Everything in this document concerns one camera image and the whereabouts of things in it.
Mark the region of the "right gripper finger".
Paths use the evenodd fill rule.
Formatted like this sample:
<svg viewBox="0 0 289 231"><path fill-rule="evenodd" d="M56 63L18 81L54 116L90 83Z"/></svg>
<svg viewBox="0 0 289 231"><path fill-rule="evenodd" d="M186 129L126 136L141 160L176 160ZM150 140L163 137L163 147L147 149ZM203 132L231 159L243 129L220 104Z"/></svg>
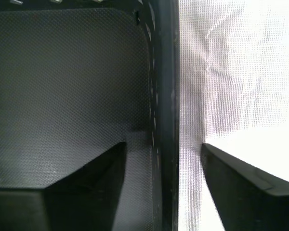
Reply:
<svg viewBox="0 0 289 231"><path fill-rule="evenodd" d="M289 182L210 144L201 164L226 231L289 231Z"/></svg>
<svg viewBox="0 0 289 231"><path fill-rule="evenodd" d="M125 178L119 142L45 188L0 188L0 231L110 231Z"/></svg>

